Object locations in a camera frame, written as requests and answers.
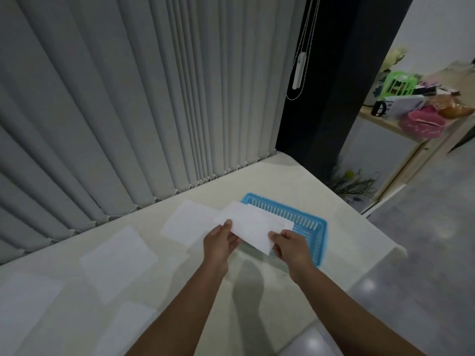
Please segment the person's right hand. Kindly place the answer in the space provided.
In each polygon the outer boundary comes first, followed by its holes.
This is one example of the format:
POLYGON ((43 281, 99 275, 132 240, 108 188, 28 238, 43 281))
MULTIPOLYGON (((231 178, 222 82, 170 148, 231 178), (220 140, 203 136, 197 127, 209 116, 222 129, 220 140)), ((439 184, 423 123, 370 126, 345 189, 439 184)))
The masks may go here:
POLYGON ((287 243, 273 243, 272 249, 276 256, 286 263, 291 279, 299 283, 305 273, 314 268, 308 244, 302 235, 290 230, 284 229, 280 234, 287 238, 287 243))

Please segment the person's left hand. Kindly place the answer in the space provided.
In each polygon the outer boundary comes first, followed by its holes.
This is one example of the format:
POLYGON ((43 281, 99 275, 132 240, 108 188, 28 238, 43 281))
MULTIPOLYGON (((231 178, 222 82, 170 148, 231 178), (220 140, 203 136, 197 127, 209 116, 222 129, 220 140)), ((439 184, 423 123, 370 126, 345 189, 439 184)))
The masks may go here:
POLYGON ((228 258, 241 244, 241 239, 233 232, 221 234, 221 226, 218 225, 205 236, 203 263, 214 270, 226 273, 229 267, 228 258))

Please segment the white paper sheet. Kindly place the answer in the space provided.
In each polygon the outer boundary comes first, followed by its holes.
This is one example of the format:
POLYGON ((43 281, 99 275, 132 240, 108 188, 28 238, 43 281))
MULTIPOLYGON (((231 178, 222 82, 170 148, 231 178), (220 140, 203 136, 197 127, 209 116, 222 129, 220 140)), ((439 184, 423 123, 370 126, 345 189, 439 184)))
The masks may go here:
POLYGON ((216 227, 217 209, 185 200, 170 216, 160 234, 187 247, 202 248, 206 235, 216 227))
POLYGON ((232 221, 232 233, 267 256, 274 247, 268 234, 294 228, 293 221, 272 213, 270 206, 259 208, 237 201, 230 202, 213 218, 213 222, 220 225, 227 220, 232 221))
POLYGON ((91 356, 124 356, 156 316, 157 310, 150 306, 131 301, 123 303, 91 356))
POLYGON ((132 226, 123 228, 79 259, 88 283, 109 303, 157 263, 157 255, 132 226))
POLYGON ((61 281, 17 272, 0 285, 0 356, 13 356, 62 291, 61 281))

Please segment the person's left forearm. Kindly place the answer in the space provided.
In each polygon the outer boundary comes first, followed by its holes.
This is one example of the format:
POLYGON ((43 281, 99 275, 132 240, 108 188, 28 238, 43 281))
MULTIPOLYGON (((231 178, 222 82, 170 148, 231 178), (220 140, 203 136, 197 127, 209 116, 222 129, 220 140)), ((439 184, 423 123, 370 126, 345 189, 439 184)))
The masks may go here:
POLYGON ((228 270, 229 253, 204 261, 124 356, 193 356, 228 270))

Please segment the person's right forearm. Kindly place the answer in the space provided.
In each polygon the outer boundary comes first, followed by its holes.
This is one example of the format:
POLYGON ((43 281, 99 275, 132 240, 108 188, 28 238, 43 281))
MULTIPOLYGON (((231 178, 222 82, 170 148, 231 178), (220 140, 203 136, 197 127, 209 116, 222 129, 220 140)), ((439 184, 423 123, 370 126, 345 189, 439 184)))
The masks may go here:
POLYGON ((289 273, 344 356, 426 356, 313 264, 289 267, 289 273))

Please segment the blue plastic basket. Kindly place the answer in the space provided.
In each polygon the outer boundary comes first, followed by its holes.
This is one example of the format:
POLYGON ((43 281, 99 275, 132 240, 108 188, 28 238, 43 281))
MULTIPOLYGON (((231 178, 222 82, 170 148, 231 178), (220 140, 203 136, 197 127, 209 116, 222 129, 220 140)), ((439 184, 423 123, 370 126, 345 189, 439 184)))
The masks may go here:
POLYGON ((326 220, 255 193, 245 194, 241 199, 241 203, 256 206, 294 222, 292 231, 306 239, 312 262, 317 268, 321 267, 328 241, 328 223, 326 220))

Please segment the green artificial plant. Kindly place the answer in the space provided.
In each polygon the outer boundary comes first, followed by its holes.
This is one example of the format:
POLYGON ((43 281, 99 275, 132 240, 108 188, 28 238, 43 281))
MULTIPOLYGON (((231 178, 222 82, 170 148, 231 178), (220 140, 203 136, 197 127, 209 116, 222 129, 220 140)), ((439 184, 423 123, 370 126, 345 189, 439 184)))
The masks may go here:
POLYGON ((361 170, 341 171, 340 158, 337 157, 325 185, 346 203, 351 203, 375 199, 377 193, 375 183, 376 179, 363 177, 361 170))

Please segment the grey vertical blinds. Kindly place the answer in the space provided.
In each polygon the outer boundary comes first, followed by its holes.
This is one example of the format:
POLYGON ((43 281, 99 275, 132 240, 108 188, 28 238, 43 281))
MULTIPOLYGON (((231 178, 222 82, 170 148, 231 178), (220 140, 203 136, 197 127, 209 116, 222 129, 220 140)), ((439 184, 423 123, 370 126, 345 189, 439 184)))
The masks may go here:
POLYGON ((0 0, 0 265, 276 151, 307 0, 0 0))

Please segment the wooden shelf table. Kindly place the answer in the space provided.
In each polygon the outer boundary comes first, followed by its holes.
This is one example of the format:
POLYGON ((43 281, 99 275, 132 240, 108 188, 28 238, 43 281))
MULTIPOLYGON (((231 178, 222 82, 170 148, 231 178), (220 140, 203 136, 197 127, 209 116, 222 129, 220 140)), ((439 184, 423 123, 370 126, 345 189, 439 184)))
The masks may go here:
MULTIPOLYGON (((471 66, 463 67, 453 63, 446 69, 431 75, 433 80, 440 77, 447 81, 449 86, 455 86, 459 91, 457 97, 468 107, 475 108, 475 60, 471 66)), ((412 140, 417 145, 409 151, 405 159, 398 164, 397 169, 390 175, 381 188, 375 193, 374 199, 363 206, 361 214, 369 214, 397 192, 403 189, 419 172, 421 172, 432 159, 437 159, 449 152, 449 149, 460 142, 466 134, 475 127, 475 112, 459 119, 447 119, 447 124, 436 138, 434 133, 423 131, 419 136, 418 130, 422 127, 409 127, 407 131, 401 128, 402 120, 385 120, 382 117, 372 116, 368 108, 362 107, 360 118, 373 123, 385 130, 391 131, 405 139, 412 140)))

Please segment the white booklet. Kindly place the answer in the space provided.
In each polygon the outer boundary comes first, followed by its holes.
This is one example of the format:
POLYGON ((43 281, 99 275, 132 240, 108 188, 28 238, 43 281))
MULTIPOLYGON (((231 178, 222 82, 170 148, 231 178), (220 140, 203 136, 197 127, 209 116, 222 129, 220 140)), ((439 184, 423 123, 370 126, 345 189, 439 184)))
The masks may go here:
POLYGON ((386 107, 383 118, 400 120, 409 112, 420 109, 426 102, 423 95, 387 96, 383 98, 386 107))

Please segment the pink plastic basket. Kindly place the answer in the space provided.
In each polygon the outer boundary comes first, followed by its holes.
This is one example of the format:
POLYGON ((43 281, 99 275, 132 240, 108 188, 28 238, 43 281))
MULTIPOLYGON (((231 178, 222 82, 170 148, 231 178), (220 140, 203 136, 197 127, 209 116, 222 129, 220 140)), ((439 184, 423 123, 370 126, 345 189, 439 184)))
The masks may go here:
POLYGON ((431 106, 409 112, 399 121, 402 131, 413 137, 424 139, 439 138, 447 126, 448 121, 437 113, 431 106))

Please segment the green plastic basket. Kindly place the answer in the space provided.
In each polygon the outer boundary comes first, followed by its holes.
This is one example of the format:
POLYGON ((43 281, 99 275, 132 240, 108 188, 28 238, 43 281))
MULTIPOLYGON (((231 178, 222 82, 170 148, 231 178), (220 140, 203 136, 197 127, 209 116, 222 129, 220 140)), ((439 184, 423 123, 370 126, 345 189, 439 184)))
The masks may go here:
POLYGON ((419 80, 404 71, 392 71, 385 79, 378 101, 390 96, 412 95, 419 80))

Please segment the cream artificial flower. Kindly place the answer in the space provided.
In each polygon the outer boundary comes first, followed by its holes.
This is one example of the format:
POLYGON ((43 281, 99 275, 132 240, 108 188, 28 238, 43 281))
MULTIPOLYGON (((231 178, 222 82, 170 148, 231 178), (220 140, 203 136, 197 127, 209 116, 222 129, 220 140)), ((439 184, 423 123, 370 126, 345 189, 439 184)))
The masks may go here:
POLYGON ((406 55, 407 48, 406 47, 398 47, 389 50, 386 54, 383 63, 380 68, 380 72, 384 72, 390 70, 392 66, 399 63, 406 55))

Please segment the brown snack bag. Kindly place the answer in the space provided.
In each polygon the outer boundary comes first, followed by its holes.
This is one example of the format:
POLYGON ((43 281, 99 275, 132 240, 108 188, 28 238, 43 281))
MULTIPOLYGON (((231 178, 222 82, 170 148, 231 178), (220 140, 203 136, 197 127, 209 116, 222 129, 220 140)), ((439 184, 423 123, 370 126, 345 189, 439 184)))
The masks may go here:
POLYGON ((434 107, 445 119, 461 119, 475 112, 475 107, 466 106, 457 97, 448 94, 429 97, 427 105, 434 107))

